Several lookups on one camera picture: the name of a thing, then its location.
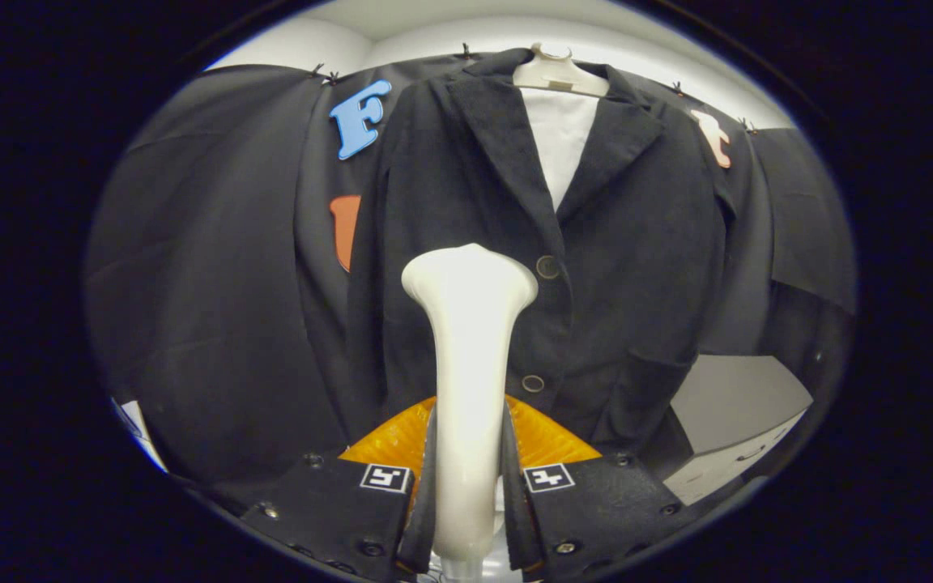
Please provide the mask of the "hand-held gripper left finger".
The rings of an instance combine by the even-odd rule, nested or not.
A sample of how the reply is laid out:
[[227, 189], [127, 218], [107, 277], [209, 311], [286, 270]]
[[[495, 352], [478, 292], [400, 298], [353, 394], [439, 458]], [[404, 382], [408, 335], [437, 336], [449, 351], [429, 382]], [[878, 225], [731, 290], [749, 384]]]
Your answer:
[[377, 582], [429, 571], [436, 537], [435, 398], [336, 457], [298, 462], [241, 520], [309, 560]]

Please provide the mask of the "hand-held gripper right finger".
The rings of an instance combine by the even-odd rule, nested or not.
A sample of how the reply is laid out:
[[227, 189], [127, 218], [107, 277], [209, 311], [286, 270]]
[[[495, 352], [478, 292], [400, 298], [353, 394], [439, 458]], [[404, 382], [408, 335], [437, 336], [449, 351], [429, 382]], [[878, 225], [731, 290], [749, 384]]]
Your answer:
[[509, 564], [526, 580], [585, 580], [621, 568], [697, 520], [629, 454], [602, 454], [507, 398], [503, 501]]

